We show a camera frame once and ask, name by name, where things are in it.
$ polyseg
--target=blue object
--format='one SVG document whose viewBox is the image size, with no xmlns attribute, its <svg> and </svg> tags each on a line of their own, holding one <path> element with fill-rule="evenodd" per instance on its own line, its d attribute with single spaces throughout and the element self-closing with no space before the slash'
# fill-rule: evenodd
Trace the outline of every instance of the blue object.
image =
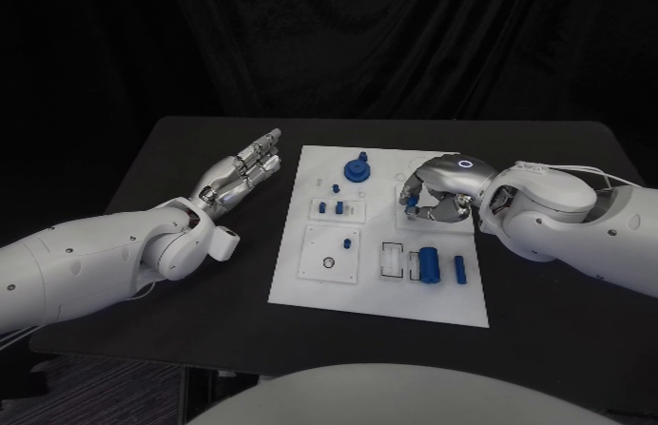
<svg viewBox="0 0 658 425">
<path fill-rule="evenodd" d="M 345 177 L 354 183 L 362 183 L 371 177 L 371 166 L 368 165 L 368 154 L 365 151 L 359 158 L 345 164 Z"/>
<path fill-rule="evenodd" d="M 419 196 L 413 195 L 413 196 L 408 198 L 407 208 L 411 208 L 411 207 L 416 206 L 417 204 L 419 204 Z"/>
<path fill-rule="evenodd" d="M 419 251 L 419 263 L 421 266 L 421 282 L 436 284 L 442 281 L 439 270 L 439 253 L 434 247 L 424 247 Z"/>
<path fill-rule="evenodd" d="M 466 283 L 466 270 L 463 269 L 463 257 L 455 256 L 456 283 Z"/>
</svg>

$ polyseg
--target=robotic arm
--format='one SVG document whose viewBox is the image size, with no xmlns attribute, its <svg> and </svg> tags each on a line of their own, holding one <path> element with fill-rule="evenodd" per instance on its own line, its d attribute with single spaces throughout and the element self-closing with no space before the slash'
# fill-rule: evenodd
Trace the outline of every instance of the robotic arm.
<svg viewBox="0 0 658 425">
<path fill-rule="evenodd" d="M 240 237 L 214 220 L 279 170 L 280 135 L 212 166 L 189 199 L 65 222 L 0 249 L 0 334 L 85 316 L 157 281 L 182 280 L 206 255 L 231 257 Z"/>
<path fill-rule="evenodd" d="M 410 219 L 459 222 L 479 208 L 479 230 L 531 261 L 560 259 L 589 276 L 658 297 L 658 190 L 595 191 L 576 176 L 592 167 L 518 162 L 498 173 L 462 154 L 430 159 L 400 194 Z M 439 200 L 417 207 L 423 184 Z"/>
</svg>

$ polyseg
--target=gray carpet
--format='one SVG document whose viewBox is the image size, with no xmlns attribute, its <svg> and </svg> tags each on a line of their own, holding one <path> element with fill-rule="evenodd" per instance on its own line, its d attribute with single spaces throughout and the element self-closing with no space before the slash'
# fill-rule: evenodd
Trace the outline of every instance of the gray carpet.
<svg viewBox="0 0 658 425">
<path fill-rule="evenodd" d="M 51 393 L 3 401 L 3 425 L 176 425 L 182 368 L 100 357 L 36 366 Z"/>
</svg>

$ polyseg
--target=black table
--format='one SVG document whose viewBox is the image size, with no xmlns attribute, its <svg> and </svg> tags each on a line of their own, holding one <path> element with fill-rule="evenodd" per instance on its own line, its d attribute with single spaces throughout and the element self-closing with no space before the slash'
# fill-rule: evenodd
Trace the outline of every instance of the black table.
<svg viewBox="0 0 658 425">
<path fill-rule="evenodd" d="M 615 136 L 590 122 L 165 118 L 107 212 L 188 196 L 206 168 L 273 127 L 283 168 L 221 220 L 242 239 L 179 282 L 82 319 L 45 327 L 36 351 L 283 375 L 393 362 L 452 368 L 592 408 L 658 412 L 658 299 L 559 261 L 515 256 L 476 234 L 489 329 L 267 303 L 302 145 L 460 151 L 504 169 L 517 160 L 589 164 L 641 177 Z"/>
</svg>

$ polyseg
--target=dark background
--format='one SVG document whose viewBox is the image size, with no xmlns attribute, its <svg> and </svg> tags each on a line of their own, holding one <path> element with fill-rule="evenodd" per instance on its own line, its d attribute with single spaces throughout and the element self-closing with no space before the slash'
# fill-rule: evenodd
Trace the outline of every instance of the dark background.
<svg viewBox="0 0 658 425">
<path fill-rule="evenodd" d="M 657 0 L 0 2 L 0 245 L 103 212 L 175 114 L 595 120 L 658 184 Z"/>
</svg>

